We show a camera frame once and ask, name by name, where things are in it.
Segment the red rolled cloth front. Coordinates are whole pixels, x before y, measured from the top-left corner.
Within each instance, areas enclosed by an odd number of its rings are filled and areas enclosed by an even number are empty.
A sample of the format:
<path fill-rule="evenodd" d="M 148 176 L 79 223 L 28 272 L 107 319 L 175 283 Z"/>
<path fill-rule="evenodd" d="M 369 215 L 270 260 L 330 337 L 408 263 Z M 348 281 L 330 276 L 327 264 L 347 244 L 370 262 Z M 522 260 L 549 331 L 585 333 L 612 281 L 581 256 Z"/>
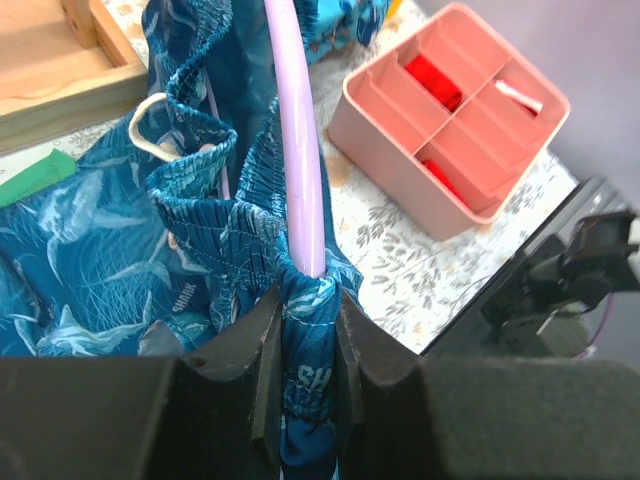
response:
<path fill-rule="evenodd" d="M 463 197 L 460 195 L 458 189 L 451 182 L 449 177 L 444 173 L 444 171 L 431 159 L 427 159 L 423 162 L 423 166 L 431 172 L 431 174 L 444 186 L 446 187 L 456 198 L 458 198 L 462 203 L 466 203 Z"/>

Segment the red white striped cloth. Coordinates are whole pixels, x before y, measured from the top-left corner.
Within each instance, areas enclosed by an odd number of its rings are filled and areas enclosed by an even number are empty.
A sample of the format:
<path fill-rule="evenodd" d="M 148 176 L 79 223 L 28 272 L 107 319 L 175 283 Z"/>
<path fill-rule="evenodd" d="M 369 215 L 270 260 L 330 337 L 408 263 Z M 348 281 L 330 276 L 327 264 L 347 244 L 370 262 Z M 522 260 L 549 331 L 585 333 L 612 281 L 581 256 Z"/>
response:
<path fill-rule="evenodd" d="M 498 79 L 494 81 L 494 85 L 501 94 L 514 101 L 534 117 L 536 117 L 542 111 L 543 104 L 539 100 L 525 95 L 524 93 L 515 89 L 506 81 Z"/>

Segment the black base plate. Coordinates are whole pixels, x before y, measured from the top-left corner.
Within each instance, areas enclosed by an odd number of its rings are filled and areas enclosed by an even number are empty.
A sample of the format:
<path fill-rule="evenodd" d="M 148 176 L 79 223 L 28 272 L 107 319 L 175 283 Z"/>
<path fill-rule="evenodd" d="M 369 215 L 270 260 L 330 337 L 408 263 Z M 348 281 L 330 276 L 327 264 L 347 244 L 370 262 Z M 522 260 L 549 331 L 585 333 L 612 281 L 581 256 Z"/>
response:
<path fill-rule="evenodd" d="M 423 353 L 638 366 L 638 210 L 603 178 L 579 184 Z"/>

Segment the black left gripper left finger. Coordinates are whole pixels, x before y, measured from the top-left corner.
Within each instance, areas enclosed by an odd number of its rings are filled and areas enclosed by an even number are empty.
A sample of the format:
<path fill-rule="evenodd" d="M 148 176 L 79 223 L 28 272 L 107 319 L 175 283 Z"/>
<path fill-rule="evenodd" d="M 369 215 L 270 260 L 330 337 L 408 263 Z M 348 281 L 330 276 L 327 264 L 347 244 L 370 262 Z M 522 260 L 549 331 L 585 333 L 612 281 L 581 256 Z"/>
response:
<path fill-rule="evenodd" d="M 276 479 L 280 292 L 178 357 L 8 358 L 5 479 Z"/>

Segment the pink divided tray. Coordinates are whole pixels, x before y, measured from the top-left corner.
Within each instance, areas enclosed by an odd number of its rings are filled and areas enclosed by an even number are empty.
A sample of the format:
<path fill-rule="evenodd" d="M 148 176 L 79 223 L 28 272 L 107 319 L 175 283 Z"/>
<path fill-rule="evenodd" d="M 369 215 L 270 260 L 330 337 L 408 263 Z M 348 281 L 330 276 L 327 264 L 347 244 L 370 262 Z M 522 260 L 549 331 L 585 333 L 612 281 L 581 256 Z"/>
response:
<path fill-rule="evenodd" d="M 462 91 L 450 112 L 404 68 L 418 54 Z M 539 100 L 534 117 L 501 94 L 502 79 Z M 446 240 L 492 223 L 566 121 L 566 96 L 461 3 L 348 74 L 328 126 L 333 144 L 425 232 Z M 466 201 L 423 166 L 433 160 Z"/>

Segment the wooden clothes rack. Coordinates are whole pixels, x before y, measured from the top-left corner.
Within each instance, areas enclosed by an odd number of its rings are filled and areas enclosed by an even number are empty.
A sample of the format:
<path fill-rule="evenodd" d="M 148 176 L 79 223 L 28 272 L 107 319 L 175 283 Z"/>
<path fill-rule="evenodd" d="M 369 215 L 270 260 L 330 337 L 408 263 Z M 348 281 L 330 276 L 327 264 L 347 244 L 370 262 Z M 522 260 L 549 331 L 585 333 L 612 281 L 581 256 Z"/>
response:
<path fill-rule="evenodd" d="M 2 2 L 2 153 L 115 119 L 146 93 L 146 67 L 103 2 Z"/>

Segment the light blue patterned shorts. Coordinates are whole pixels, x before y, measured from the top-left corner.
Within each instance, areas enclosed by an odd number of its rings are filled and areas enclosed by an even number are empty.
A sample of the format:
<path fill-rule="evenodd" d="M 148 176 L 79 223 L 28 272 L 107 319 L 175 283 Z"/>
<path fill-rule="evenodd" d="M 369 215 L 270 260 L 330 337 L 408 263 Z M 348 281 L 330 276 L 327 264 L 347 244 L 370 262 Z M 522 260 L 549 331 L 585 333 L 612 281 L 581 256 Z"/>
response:
<path fill-rule="evenodd" d="M 390 0 L 299 0 L 294 2 L 308 65 L 352 41 L 367 47 L 383 27 Z"/>

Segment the dark blue shark shorts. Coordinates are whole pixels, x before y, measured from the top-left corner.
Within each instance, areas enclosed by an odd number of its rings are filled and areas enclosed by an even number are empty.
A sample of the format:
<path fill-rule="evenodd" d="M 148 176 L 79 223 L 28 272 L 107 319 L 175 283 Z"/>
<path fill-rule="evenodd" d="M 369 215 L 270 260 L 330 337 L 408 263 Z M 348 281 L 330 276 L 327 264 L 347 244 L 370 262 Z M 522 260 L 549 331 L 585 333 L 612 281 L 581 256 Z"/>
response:
<path fill-rule="evenodd" d="M 291 260 L 264 5 L 152 1 L 142 25 L 158 102 L 125 116 L 73 175 L 1 211 L 1 352 L 188 353 L 277 285 L 282 471 L 333 479 L 335 318 L 362 277 L 330 212 L 326 273 Z"/>

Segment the yellow plastic bin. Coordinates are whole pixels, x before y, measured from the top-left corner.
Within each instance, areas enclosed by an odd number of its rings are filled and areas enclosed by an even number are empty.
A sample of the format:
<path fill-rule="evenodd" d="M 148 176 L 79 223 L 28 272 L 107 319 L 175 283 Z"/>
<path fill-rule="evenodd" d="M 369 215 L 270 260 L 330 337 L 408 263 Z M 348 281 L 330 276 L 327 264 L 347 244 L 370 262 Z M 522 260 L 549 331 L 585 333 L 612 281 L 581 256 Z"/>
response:
<path fill-rule="evenodd" d="M 393 16 L 398 11 L 402 3 L 403 3 L 403 0 L 392 0 L 390 2 L 389 9 L 387 11 L 387 16 L 388 17 Z"/>

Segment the red rolled cloth rear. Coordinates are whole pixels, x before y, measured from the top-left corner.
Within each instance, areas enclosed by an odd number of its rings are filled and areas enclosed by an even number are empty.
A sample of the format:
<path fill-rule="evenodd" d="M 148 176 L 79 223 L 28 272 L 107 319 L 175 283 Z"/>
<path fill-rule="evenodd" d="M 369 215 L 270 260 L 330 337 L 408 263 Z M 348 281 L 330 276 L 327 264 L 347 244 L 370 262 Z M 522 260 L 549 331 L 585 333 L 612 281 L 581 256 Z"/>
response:
<path fill-rule="evenodd" d="M 460 106 L 463 100 L 461 89 L 425 56 L 418 54 L 404 68 L 450 112 Z"/>

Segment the red rolled cloth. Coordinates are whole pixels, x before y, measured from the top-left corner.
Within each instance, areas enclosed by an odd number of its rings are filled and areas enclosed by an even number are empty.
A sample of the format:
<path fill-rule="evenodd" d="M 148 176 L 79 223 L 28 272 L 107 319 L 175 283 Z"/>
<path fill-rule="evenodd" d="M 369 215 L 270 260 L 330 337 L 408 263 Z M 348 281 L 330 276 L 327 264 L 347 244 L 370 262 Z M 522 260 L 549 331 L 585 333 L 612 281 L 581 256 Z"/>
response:
<path fill-rule="evenodd" d="M 425 56 L 418 54 L 404 68 L 450 112 L 460 106 L 463 100 L 461 89 Z"/>
<path fill-rule="evenodd" d="M 444 173 L 444 171 L 431 159 L 427 159 L 423 162 L 423 166 L 431 172 L 431 174 L 444 186 L 446 187 L 456 198 L 458 198 L 462 203 L 466 203 L 463 197 L 460 195 L 458 189 L 451 182 L 449 177 Z"/>

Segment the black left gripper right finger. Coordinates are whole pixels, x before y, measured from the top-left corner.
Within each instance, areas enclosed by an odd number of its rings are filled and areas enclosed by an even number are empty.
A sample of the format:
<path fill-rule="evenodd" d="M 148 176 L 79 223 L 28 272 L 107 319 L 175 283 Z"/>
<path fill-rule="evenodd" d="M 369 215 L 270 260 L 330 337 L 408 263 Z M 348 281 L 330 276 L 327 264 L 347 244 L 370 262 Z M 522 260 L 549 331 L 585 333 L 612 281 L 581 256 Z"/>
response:
<path fill-rule="evenodd" d="M 344 479 L 635 479 L 639 376 L 611 362 L 426 358 L 344 295 Z"/>

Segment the lilac hanger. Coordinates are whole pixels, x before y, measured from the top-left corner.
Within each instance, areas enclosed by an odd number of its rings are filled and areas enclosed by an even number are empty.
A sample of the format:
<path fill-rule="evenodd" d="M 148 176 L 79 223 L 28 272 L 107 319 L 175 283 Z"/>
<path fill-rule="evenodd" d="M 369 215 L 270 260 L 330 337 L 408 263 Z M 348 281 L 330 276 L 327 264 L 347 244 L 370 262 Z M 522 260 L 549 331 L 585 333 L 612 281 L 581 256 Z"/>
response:
<path fill-rule="evenodd" d="M 325 272 L 325 228 L 320 147 L 301 27 L 292 1 L 233 1 L 246 33 L 268 30 L 279 96 L 288 246 L 294 265 L 319 278 Z"/>

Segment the green folded cloth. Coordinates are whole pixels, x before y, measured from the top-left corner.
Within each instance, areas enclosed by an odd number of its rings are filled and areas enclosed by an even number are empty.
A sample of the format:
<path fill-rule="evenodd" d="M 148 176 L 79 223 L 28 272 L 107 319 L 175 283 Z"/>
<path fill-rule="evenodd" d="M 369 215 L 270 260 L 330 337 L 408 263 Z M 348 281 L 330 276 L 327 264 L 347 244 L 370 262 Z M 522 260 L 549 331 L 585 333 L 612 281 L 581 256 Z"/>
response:
<path fill-rule="evenodd" d="M 25 168 L 15 170 L 9 166 L 2 167 L 1 206 L 14 204 L 70 177 L 76 171 L 74 158 L 57 149 Z"/>

